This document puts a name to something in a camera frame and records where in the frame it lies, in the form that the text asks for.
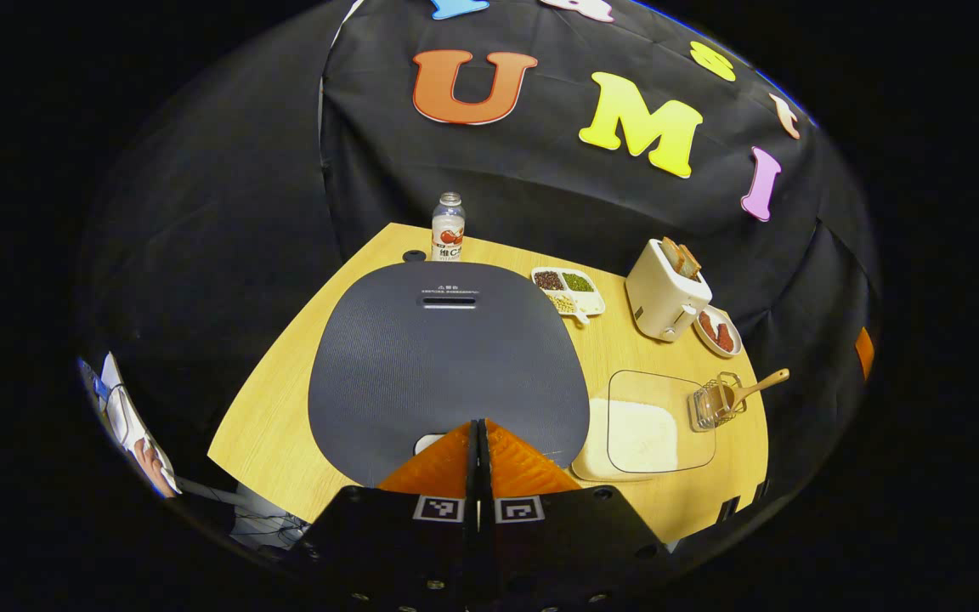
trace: bread slice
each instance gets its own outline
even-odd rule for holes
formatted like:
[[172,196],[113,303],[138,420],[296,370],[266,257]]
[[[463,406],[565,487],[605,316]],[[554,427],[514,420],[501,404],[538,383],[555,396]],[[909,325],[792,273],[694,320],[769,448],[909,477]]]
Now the bread slice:
[[700,263],[697,263],[697,258],[693,256],[687,245],[680,244],[679,249],[682,251],[682,270],[679,272],[680,275],[685,276],[685,278],[697,280],[697,272],[700,271]]
[[679,270],[682,269],[682,265],[687,259],[684,255],[682,255],[679,245],[675,244],[675,242],[672,239],[669,239],[669,237],[664,236],[664,241],[661,241],[659,246],[660,248],[663,248],[664,255],[667,256],[667,260],[671,264],[672,270],[675,270],[676,274],[682,274],[682,272]]

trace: black fabric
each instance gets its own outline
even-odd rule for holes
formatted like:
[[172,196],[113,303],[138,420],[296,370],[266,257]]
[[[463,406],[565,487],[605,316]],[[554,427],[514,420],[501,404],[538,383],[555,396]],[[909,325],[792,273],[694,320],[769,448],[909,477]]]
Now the black fabric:
[[[688,54],[699,36],[636,4],[615,7],[617,20],[605,24],[536,0],[502,3],[447,27],[420,7],[366,0],[327,60],[323,150],[343,252],[356,251],[389,220],[425,224],[440,191],[458,190],[471,235],[619,275],[637,260],[642,237],[669,233],[691,245],[722,307],[734,314],[761,310],[788,282],[818,212],[804,164],[819,131],[804,128],[800,140],[786,135],[768,98],[776,89],[760,77],[737,66],[738,80],[723,81]],[[391,36],[378,35],[385,24]],[[411,58],[452,48],[474,55],[459,70],[463,101],[489,93],[490,52],[521,52],[540,64],[528,70],[506,119],[443,124],[413,107],[418,66]],[[596,71],[636,82],[650,110],[677,99],[702,112],[691,178],[657,169],[624,146],[581,142],[578,132],[598,101]],[[738,205],[753,178],[751,145],[784,166],[769,224]],[[765,264],[751,266],[759,258]]]
[[[744,340],[755,371],[788,367],[799,375],[793,375],[795,384],[766,392],[774,478],[797,483],[813,473],[863,394],[854,345],[866,321],[867,283],[842,251],[829,230],[819,226],[800,273]],[[830,291],[819,291],[825,286]]]
[[350,4],[289,20],[186,87],[94,207],[78,283],[87,358],[116,353],[158,438],[212,434],[342,264],[316,109],[326,43]]

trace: metal basket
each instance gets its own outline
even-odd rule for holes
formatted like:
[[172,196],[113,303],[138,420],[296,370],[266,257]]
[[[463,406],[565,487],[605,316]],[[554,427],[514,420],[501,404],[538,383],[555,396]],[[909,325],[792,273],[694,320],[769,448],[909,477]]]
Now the metal basket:
[[746,399],[739,402],[737,406],[727,405],[727,398],[724,398],[723,393],[718,394],[719,403],[708,400],[711,389],[720,386],[720,384],[742,388],[743,381],[738,378],[737,373],[723,371],[719,373],[717,378],[708,381],[699,391],[694,393],[690,402],[692,408],[690,416],[694,429],[699,431],[715,429],[723,425],[724,422],[729,422],[735,416],[746,412]]

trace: wooden handle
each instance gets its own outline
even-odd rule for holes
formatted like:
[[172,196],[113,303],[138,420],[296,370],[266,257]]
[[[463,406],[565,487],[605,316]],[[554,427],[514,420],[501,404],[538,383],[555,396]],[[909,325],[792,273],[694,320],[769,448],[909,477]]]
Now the wooden handle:
[[773,372],[772,375],[766,376],[764,379],[761,380],[761,382],[755,384],[754,387],[747,387],[747,388],[729,387],[732,391],[731,406],[738,406],[738,403],[742,402],[742,400],[745,400],[747,396],[756,393],[758,391],[762,391],[763,388],[770,388],[773,386],[773,384],[784,383],[785,380],[788,380],[788,376],[789,376],[788,368],[781,368],[778,369],[778,371]]
[[755,384],[754,387],[743,388],[743,396],[750,395],[755,391],[762,391],[763,388],[770,388],[773,384],[784,383],[788,380],[788,376],[791,376],[791,372],[788,372],[788,368],[781,368],[778,371],[772,373],[772,375],[766,376],[761,379],[761,382]]

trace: orange foam piece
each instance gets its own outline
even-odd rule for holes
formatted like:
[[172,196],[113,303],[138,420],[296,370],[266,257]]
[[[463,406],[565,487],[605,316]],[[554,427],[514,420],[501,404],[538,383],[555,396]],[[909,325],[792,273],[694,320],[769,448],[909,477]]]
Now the orange foam piece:
[[859,355],[859,365],[863,368],[863,380],[867,380],[867,375],[871,373],[871,364],[874,363],[874,342],[871,342],[867,328],[859,328],[859,337],[856,337],[856,354]]
[[[466,496],[469,430],[470,422],[452,429],[396,469],[378,488],[421,496]],[[494,497],[540,496],[580,488],[555,462],[497,423],[486,421],[486,438]]]

